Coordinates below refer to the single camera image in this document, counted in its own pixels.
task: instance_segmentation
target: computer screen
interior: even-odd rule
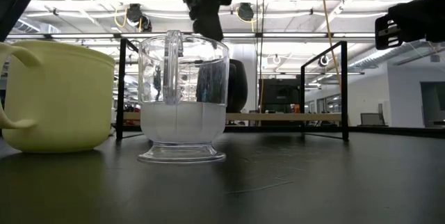
[[[259,100],[262,104],[298,104],[300,103],[300,79],[260,79]]]
[[[385,121],[383,120],[383,115],[379,113],[362,113],[362,125],[364,126],[383,126]]]

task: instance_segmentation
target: ceiling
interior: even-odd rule
[[[326,0],[330,30],[335,33],[373,33],[374,22],[397,3],[411,0]],[[236,15],[241,2],[252,4],[256,22],[242,22]],[[124,22],[124,12],[130,3],[142,5],[143,12],[152,22],[153,32],[167,30],[192,31],[188,8],[182,0],[32,0],[22,19],[32,25],[49,24],[61,33],[118,33],[137,32],[136,27]],[[225,33],[263,32],[326,32],[323,0],[233,0],[231,6],[220,8],[220,22]],[[13,29],[14,33],[24,33]],[[97,40],[116,46],[94,47],[118,58],[118,42]],[[327,40],[296,40],[295,42],[264,41],[262,52],[264,71],[299,70],[313,56],[329,47]],[[372,41],[349,42],[348,56],[353,58],[373,48]],[[127,56],[137,58],[128,51]],[[317,64],[308,67],[316,70]],[[137,65],[129,66],[137,72]]]

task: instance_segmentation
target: table surface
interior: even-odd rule
[[[90,152],[0,141],[0,223],[445,223],[445,141],[224,134],[224,163],[140,163],[144,136]]]

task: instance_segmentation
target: yellow cable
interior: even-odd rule
[[[124,15],[124,24],[119,24],[118,19],[116,19],[116,15],[118,13],[118,9],[116,8],[115,14],[114,14],[114,22],[116,23],[116,26],[124,27],[127,23],[127,9],[125,8],[125,15]]]
[[[327,8],[326,8],[326,0],[323,0],[323,7],[325,9],[325,18],[326,18],[326,28],[327,28],[327,36],[329,38],[329,44],[332,47],[332,37],[331,37],[331,29],[329,25],[329,18],[327,18]],[[340,85],[340,93],[341,93],[341,79],[340,79],[340,73],[339,73],[339,66],[337,65],[337,58],[334,54],[334,50],[331,50],[332,59],[334,60],[335,65],[335,72],[337,73],[337,81]]]

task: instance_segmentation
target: pitcher handle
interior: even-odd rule
[[[42,65],[42,61],[31,53],[29,50],[23,47],[14,47],[0,42],[0,67],[6,62],[9,56],[15,56],[21,61],[26,67],[38,67]],[[14,122],[6,116],[3,107],[0,106],[0,128],[2,129],[22,129],[27,127],[32,127],[37,122],[35,120],[18,120]]]
[[[176,105],[181,99],[177,92],[179,57],[182,57],[182,35],[181,31],[167,31],[164,47],[164,77],[163,96],[168,105]]]

